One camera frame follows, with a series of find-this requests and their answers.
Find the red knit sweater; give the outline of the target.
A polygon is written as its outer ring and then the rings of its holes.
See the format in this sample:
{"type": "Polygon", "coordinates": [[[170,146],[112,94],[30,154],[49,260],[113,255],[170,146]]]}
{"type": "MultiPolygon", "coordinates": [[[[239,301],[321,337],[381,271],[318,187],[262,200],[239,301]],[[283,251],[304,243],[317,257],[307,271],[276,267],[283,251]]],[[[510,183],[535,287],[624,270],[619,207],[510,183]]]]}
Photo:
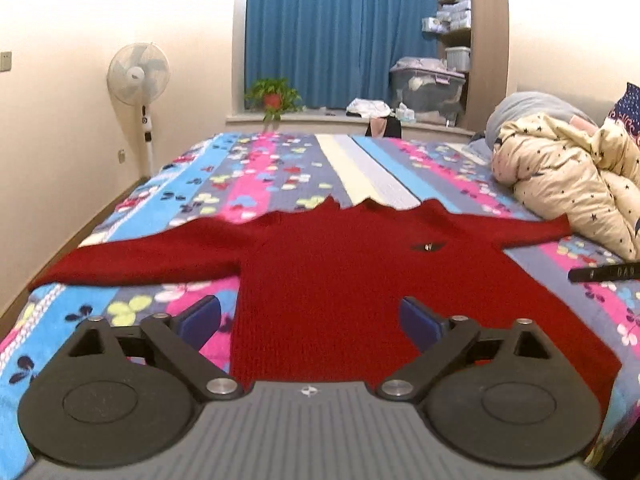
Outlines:
{"type": "Polygon", "coordinates": [[[437,200],[397,210],[374,200],[271,211],[245,223],[198,218],[163,232],[75,249],[42,284],[137,286],[238,278],[231,374],[243,385],[376,385],[416,352],[399,325],[413,297],[485,327],[530,318],[601,404],[620,360],[578,316],[509,256],[560,240],[567,218],[525,221],[453,214],[437,200]]]}

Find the white clothes pile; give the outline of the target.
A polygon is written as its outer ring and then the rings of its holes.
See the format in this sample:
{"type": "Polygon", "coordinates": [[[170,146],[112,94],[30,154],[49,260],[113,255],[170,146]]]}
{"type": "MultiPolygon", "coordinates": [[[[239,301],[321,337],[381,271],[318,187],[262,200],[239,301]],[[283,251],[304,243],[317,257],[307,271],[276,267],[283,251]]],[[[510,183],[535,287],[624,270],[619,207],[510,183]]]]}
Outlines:
{"type": "Polygon", "coordinates": [[[353,99],[346,107],[347,116],[358,116],[363,119],[385,118],[392,113],[392,109],[380,100],[357,98],[353,99]]]}

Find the cream star-print duvet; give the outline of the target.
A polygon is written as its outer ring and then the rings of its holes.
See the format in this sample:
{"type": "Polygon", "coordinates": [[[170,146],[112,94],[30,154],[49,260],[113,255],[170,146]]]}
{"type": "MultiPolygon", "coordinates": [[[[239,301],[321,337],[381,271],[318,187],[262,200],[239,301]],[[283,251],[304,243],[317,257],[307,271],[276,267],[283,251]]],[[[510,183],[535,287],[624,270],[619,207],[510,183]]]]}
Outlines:
{"type": "Polygon", "coordinates": [[[505,122],[491,171],[537,216],[565,214],[573,232],[625,261],[639,258],[639,148],[619,120],[595,127],[533,114],[505,122]]]}

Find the floral striped bed blanket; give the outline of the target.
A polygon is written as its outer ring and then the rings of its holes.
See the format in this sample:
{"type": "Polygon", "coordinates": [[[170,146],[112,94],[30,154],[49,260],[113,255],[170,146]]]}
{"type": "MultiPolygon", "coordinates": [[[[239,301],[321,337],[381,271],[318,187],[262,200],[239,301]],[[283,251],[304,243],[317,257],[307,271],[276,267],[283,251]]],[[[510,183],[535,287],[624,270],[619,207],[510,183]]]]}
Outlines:
{"type": "MultiPolygon", "coordinates": [[[[350,206],[374,198],[409,208],[434,198],[453,212],[529,219],[530,212],[494,180],[483,142],[368,140],[335,134],[219,133],[195,144],[139,186],[89,236],[114,242],[221,214],[241,222],[270,210],[307,210],[326,197],[350,206]]],[[[569,237],[514,249],[511,257],[560,297],[620,358],[591,463],[603,464],[639,417],[639,286],[572,284],[574,266],[611,263],[607,250],[569,237]]],[[[156,312],[176,314],[206,295],[218,298],[222,325],[204,346],[219,366],[230,356],[236,278],[202,284],[94,288],[48,285],[29,295],[1,344],[1,474],[17,478],[32,458],[17,426],[17,407],[38,373],[82,322],[102,316],[130,326],[156,312]]]]}

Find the grey pillow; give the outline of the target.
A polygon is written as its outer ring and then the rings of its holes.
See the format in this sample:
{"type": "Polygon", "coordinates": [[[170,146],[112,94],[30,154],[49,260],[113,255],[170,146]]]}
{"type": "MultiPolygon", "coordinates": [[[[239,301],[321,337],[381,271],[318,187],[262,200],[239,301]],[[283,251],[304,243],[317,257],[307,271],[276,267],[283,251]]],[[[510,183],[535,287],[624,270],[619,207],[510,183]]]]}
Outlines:
{"type": "Polygon", "coordinates": [[[582,110],[557,96],[539,91],[519,91],[506,96],[489,116],[485,128],[488,148],[494,146],[503,124],[539,114],[546,114],[563,122],[570,122],[574,117],[578,117],[590,126],[597,125],[582,110]]]}

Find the dark chair back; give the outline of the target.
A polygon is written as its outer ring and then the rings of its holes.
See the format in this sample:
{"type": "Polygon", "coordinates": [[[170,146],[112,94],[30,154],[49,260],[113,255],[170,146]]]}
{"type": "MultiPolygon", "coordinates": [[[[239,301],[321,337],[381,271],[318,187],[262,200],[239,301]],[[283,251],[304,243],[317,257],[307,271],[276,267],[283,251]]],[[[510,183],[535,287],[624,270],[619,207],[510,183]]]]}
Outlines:
{"type": "Polygon", "coordinates": [[[366,136],[373,139],[402,137],[401,122],[394,116],[372,117],[369,120],[366,136]]]}

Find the tissue pack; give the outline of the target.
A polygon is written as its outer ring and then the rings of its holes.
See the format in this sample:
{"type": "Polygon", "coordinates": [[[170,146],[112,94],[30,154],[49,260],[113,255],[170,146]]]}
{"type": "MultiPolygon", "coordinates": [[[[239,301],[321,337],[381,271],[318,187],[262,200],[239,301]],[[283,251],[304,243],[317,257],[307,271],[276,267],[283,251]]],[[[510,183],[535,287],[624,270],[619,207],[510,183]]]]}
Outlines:
{"type": "Polygon", "coordinates": [[[404,102],[400,102],[395,108],[395,115],[400,122],[415,122],[416,112],[404,102]]]}

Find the clear plastic storage bin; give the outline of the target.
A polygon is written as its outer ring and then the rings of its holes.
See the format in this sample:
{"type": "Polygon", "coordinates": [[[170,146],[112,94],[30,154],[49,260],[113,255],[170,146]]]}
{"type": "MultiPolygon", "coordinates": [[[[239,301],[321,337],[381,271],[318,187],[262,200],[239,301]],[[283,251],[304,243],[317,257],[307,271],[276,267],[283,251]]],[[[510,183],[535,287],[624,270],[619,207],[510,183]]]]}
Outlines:
{"type": "Polygon", "coordinates": [[[439,58],[400,58],[390,69],[390,105],[404,102],[417,122],[454,126],[465,83],[465,74],[448,70],[439,58]]]}

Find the green potted plant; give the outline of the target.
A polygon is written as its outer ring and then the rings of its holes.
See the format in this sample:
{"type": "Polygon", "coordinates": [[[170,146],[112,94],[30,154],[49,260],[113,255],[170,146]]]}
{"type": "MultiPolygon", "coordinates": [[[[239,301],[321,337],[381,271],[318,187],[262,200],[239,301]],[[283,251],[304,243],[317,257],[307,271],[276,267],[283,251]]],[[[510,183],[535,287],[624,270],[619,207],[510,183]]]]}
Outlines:
{"type": "Polygon", "coordinates": [[[286,78],[262,78],[254,81],[244,94],[250,110],[261,110],[265,124],[280,122],[283,114],[299,112],[303,100],[286,78]]]}

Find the small clear shelf box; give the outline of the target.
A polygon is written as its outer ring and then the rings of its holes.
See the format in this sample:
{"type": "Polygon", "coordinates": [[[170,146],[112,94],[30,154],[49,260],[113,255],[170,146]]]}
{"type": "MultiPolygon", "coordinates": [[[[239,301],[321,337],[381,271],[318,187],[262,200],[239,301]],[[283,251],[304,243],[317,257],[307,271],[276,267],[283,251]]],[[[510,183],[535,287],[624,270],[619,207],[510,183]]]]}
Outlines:
{"type": "Polygon", "coordinates": [[[448,47],[445,49],[448,70],[458,73],[469,73],[471,70],[471,54],[469,47],[448,47]]]}

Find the wooden bookshelf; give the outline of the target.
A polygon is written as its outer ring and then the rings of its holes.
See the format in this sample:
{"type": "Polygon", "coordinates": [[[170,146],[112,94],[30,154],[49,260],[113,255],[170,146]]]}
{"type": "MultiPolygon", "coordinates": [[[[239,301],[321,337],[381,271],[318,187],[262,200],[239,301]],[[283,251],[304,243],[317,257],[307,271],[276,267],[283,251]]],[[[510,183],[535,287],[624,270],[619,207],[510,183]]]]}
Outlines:
{"type": "MultiPolygon", "coordinates": [[[[439,4],[454,0],[438,0],[439,4]]],[[[439,37],[438,50],[471,49],[470,71],[462,92],[463,110],[457,126],[480,131],[506,96],[509,68],[508,0],[471,0],[471,25],[439,37]]]]}

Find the stacked white shelf boxes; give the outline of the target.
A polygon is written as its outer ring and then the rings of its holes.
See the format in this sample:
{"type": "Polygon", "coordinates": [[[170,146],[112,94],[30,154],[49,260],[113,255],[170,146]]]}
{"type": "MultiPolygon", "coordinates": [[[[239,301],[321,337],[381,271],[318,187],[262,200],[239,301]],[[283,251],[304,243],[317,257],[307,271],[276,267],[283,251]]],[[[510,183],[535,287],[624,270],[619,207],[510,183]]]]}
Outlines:
{"type": "Polygon", "coordinates": [[[422,32],[443,35],[472,26],[472,1],[443,4],[434,16],[422,20],[422,32]]]}

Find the blue window curtain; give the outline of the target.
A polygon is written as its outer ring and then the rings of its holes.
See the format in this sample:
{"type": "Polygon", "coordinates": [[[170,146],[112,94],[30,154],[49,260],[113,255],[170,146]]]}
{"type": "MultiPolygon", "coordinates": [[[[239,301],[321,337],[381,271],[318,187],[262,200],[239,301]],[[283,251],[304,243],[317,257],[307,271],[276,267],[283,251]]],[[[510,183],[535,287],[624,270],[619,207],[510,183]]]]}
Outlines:
{"type": "Polygon", "coordinates": [[[437,0],[246,0],[244,82],[285,79],[309,108],[388,100],[401,58],[434,58],[437,0]]]}

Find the white pedestal fan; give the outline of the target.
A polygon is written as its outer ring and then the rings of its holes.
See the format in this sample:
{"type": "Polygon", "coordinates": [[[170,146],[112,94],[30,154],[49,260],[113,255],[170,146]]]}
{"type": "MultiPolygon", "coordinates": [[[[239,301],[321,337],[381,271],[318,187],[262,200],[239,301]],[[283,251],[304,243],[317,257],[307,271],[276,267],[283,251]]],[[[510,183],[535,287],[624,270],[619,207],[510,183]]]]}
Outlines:
{"type": "Polygon", "coordinates": [[[155,174],[151,104],[166,90],[170,67],[166,54],[152,42],[136,42],[120,48],[106,74],[107,89],[119,103],[140,110],[140,129],[145,146],[146,171],[155,174]]]}

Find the beige wall switch plate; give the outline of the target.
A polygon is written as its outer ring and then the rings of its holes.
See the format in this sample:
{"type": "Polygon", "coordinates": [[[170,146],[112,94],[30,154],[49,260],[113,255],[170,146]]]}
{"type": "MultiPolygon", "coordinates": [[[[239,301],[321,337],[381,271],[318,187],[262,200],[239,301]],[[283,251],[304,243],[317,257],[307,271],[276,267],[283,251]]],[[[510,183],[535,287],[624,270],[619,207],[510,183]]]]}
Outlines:
{"type": "Polygon", "coordinates": [[[5,73],[12,70],[12,53],[10,51],[0,53],[0,72],[5,73]]]}

